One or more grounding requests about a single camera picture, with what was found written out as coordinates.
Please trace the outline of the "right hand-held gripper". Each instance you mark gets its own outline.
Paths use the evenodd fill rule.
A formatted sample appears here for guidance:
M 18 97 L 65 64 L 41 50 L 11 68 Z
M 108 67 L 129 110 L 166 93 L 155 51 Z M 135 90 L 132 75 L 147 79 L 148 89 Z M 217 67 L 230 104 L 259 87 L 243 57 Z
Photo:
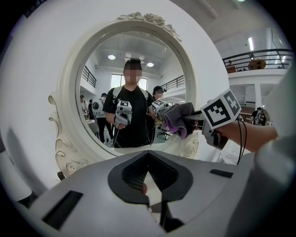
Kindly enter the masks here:
M 228 138 L 220 135 L 216 129 L 234 122 L 240 112 L 241 106 L 237 98 L 228 89 L 204 105 L 201 112 L 185 116 L 185 119 L 203 120 L 203 125 L 194 125 L 195 130 L 202 131 L 208 145 L 222 150 L 228 142 Z

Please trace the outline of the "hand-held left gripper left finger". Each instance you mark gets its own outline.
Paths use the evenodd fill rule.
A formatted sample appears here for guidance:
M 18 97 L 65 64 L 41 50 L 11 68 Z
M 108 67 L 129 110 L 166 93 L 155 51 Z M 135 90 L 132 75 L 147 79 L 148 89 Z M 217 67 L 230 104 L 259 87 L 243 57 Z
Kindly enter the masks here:
M 108 174 L 139 155 L 134 152 L 85 166 L 43 193 L 31 213 L 66 237 L 161 237 L 165 231 L 146 204 L 130 204 L 117 197 Z

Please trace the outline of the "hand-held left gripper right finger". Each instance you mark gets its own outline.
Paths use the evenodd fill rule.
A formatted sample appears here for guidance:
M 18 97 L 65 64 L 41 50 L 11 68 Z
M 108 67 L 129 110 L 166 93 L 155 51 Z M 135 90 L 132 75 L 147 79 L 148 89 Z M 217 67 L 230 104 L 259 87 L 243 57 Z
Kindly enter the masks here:
M 238 165 L 156 151 L 148 157 L 149 171 L 162 189 L 160 237 L 244 237 L 252 231 L 253 154 Z

